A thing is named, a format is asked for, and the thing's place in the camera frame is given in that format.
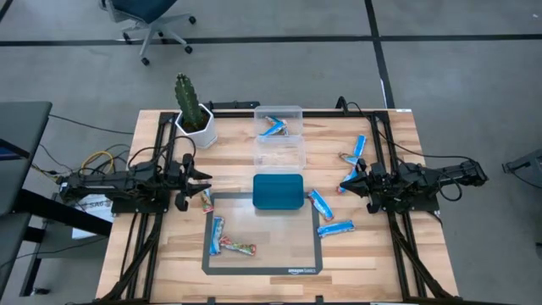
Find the grey office chair blue seat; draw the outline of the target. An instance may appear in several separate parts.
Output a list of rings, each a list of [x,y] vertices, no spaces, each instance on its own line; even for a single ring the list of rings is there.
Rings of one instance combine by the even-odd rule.
[[[143,39],[139,57],[141,62],[148,66],[150,61],[146,57],[152,39],[155,35],[164,42],[164,35],[171,36],[175,41],[181,44],[186,53],[193,52],[189,43],[179,36],[169,27],[170,23],[181,19],[187,19],[191,25],[196,23],[196,17],[190,13],[165,16],[165,14],[174,6],[177,0],[97,0],[98,7],[108,13],[114,23],[122,23],[126,20],[134,22],[133,25],[121,30],[122,38],[128,45],[132,39],[129,32],[147,30]]]

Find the dark grey desk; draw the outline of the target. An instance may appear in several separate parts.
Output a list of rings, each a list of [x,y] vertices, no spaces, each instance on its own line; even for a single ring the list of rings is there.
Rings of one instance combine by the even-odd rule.
[[[23,188],[51,112],[50,102],[0,103],[0,298],[23,241],[41,243],[46,231],[33,215],[100,236],[112,224]]]

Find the grey stand base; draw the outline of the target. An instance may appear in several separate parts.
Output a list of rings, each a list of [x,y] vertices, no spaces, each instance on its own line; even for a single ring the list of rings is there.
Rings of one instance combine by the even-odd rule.
[[[542,149],[537,149],[513,161],[502,164],[506,174],[516,174],[520,169],[526,169],[528,175],[542,182]]]

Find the multicolour wrapper granola bar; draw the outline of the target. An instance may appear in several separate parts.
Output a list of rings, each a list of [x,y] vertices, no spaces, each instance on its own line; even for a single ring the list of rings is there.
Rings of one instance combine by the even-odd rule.
[[[228,236],[223,236],[219,240],[219,245],[221,247],[225,247],[228,250],[240,252],[249,256],[254,256],[257,251],[257,247],[254,244],[233,242]]]
[[[202,199],[202,211],[205,214],[208,214],[214,210],[211,192],[209,189],[205,189],[200,193],[200,198]]]

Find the grey-bordered translucent silicone mat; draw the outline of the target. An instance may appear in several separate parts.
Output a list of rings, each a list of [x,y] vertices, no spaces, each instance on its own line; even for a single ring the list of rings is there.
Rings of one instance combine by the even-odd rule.
[[[308,199],[297,210],[261,210],[248,192],[212,194],[206,214],[202,270],[206,275],[317,275],[323,269],[318,211]],[[213,223],[224,220],[222,236],[254,245],[253,255],[221,247],[211,254]]]

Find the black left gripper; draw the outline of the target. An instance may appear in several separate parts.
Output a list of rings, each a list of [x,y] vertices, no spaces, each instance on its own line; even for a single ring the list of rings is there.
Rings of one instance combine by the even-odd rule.
[[[190,153],[185,153],[180,162],[170,160],[165,174],[167,175],[166,181],[168,188],[173,191],[178,191],[174,200],[174,205],[181,212],[187,211],[189,205],[187,201],[188,198],[191,198],[212,186],[208,183],[189,183],[189,177],[193,180],[210,180],[213,178],[211,175],[195,169],[195,166],[193,165],[193,156]]]

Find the blue plastic bin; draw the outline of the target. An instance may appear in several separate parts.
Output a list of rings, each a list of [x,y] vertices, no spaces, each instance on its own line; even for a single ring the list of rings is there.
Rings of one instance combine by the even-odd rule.
[[[298,210],[304,205],[303,178],[299,174],[257,174],[252,202],[260,210]]]

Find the white hexagonal plant pot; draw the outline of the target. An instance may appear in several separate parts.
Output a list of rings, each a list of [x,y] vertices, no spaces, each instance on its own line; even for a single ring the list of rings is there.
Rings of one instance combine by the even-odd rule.
[[[180,112],[175,120],[175,125],[182,136],[191,138],[197,148],[207,149],[210,148],[217,140],[218,134],[215,129],[215,120],[213,113],[202,103],[199,104],[200,109],[207,115],[207,123],[205,127],[198,131],[190,132],[183,126],[183,112]]]

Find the white printed cardboard box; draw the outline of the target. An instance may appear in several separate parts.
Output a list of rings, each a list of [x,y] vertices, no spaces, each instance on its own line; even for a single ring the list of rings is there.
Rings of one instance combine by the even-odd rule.
[[[75,208],[87,214],[106,220],[109,223],[112,223],[112,205],[113,202],[110,199],[106,198],[104,195],[91,194],[80,199],[75,204]],[[76,228],[72,229],[71,238],[73,240],[81,240],[93,236],[96,236],[96,234]]]

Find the green cactus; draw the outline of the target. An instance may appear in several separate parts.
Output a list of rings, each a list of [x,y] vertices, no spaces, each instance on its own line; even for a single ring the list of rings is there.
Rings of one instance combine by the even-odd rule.
[[[199,106],[196,90],[187,75],[177,74],[174,92],[182,111],[181,125],[183,129],[189,133],[203,129],[205,116]]]

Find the clear plastic bin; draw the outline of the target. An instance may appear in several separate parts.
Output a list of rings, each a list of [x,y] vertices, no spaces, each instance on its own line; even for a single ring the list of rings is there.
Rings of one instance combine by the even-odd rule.
[[[254,130],[257,136],[271,127],[266,116],[282,119],[288,127],[288,136],[301,136],[303,132],[302,108],[299,106],[258,106],[254,109]]]
[[[261,174],[300,174],[307,164],[302,136],[257,136],[253,161]]]

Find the black aluminium table frame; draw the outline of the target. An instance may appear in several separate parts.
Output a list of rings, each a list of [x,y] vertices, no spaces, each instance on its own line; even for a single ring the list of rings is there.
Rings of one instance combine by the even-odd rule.
[[[307,165],[303,172],[308,191],[317,189],[338,220],[352,219],[353,232],[322,240],[323,269],[318,275],[207,275],[202,270],[205,215],[201,201],[191,199],[187,212],[172,207],[163,219],[150,302],[326,302],[402,301],[394,250],[385,214],[368,214],[367,199],[337,194],[335,188],[348,173],[337,156],[354,148],[356,136],[368,137],[363,156],[369,163],[376,154],[369,122],[346,118],[336,109],[303,114]],[[196,167],[213,176],[213,191],[249,192],[256,171],[253,165],[253,114],[245,118],[215,119],[218,141],[198,149]],[[96,297],[104,297],[119,279],[127,242],[130,214],[115,218],[108,241]],[[438,220],[412,212],[418,253],[432,276],[452,295],[456,281]]]

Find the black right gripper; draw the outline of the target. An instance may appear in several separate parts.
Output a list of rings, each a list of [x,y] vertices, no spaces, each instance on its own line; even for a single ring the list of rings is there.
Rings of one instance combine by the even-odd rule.
[[[367,197],[368,212],[376,214],[383,205],[384,189],[388,173],[385,166],[380,162],[370,164],[369,171],[367,171],[367,167],[366,161],[363,158],[359,158],[359,172],[357,172],[357,175],[346,182],[342,181],[340,185],[348,185],[344,186],[344,189],[357,194],[359,197]],[[353,185],[359,182],[362,182],[360,186]]]

